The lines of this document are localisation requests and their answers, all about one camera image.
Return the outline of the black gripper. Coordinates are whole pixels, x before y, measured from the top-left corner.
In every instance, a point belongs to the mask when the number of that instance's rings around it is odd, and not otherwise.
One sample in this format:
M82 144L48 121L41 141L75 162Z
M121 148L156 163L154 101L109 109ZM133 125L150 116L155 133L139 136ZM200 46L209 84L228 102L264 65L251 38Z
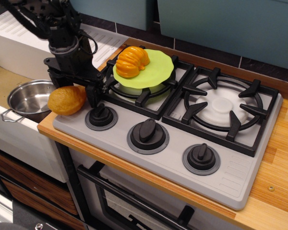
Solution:
M54 57L44 59L54 86L58 89L74 84L85 87L86 96L92 108L98 106L107 90L104 74L92 64L93 55L83 48L69 51L52 50Z

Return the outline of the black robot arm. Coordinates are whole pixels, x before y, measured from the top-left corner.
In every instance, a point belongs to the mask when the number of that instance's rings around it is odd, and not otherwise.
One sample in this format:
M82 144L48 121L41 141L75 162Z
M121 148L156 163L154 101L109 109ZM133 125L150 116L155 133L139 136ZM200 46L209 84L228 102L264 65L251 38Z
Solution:
M82 19L68 0L1 0L3 6L28 31L48 41L53 57L46 58L49 76L57 87L84 86L92 108L106 90L104 75L92 64L98 46L81 29Z

